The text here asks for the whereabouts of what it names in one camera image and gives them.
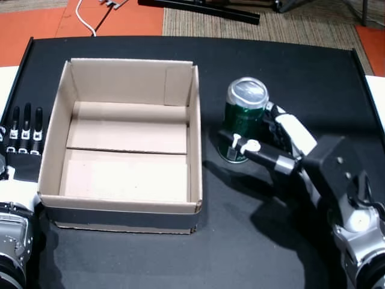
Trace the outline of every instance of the can lid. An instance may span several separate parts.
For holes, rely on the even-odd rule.
[[[269,93],[258,79],[243,77],[233,81],[227,92],[227,101],[240,107],[257,109],[266,106]]]

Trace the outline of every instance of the black table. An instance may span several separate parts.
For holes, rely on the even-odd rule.
[[[328,257],[335,248],[311,207],[274,197],[277,189],[263,168],[223,161],[216,152],[215,130],[223,117],[229,83],[242,76],[256,77],[268,87],[271,100],[296,114],[315,136],[348,135],[367,168],[374,196],[384,201],[383,136],[354,51],[175,37],[35,40],[8,111],[27,101],[51,109],[64,61],[72,57],[198,64],[205,201],[193,235],[58,229],[42,218],[45,248],[30,262],[36,268],[39,263],[39,272],[30,272],[38,274],[40,288],[351,286],[339,267],[339,256]]]

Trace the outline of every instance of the carpet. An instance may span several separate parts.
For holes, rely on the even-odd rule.
[[[64,8],[66,6],[67,0],[0,0],[0,13]]]
[[[165,9],[165,36],[222,37],[356,49],[365,73],[373,71],[353,24],[310,16],[262,13],[260,25],[188,11]]]

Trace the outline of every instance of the green can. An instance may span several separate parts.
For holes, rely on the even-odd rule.
[[[258,79],[243,77],[233,81],[227,91],[222,127],[246,138],[258,138],[263,112],[269,101],[266,86]],[[243,163],[247,158],[220,140],[219,154],[230,163]]]

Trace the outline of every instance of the cardboard box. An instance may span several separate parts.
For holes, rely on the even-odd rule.
[[[193,232],[202,207],[198,68],[66,62],[38,192],[60,227]]]

